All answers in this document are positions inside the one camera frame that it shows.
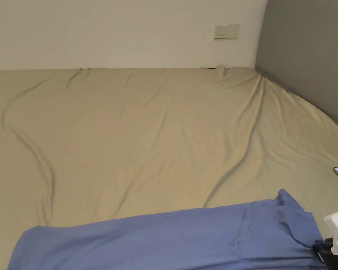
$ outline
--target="white wall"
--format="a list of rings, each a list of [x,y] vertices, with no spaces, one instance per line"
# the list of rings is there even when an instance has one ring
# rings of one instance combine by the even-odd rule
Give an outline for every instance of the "white wall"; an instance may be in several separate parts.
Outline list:
[[[266,1],[0,0],[0,70],[254,67]]]

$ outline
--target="beige bed sheet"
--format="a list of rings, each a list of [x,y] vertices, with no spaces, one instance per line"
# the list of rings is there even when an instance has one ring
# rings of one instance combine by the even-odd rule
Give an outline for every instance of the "beige bed sheet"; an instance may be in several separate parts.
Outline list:
[[[338,126],[251,69],[0,72],[0,269],[22,232],[239,204],[338,210]]]

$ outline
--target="folded clothing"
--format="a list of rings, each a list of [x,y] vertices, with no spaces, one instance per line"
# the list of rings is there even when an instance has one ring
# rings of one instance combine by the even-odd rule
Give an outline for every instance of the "folded clothing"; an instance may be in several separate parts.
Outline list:
[[[25,231],[8,270],[326,269],[313,215],[274,200]]]

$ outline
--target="power outlet plate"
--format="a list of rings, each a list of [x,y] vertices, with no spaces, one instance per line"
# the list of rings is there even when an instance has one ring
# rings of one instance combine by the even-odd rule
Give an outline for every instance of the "power outlet plate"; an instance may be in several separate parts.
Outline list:
[[[214,31],[214,40],[219,39],[237,39],[240,25],[216,25]]]

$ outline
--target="gray headboard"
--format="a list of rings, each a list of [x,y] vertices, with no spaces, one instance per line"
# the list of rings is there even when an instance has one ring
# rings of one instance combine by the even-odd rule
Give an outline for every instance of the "gray headboard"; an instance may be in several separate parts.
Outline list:
[[[256,70],[338,122],[338,0],[268,0]]]

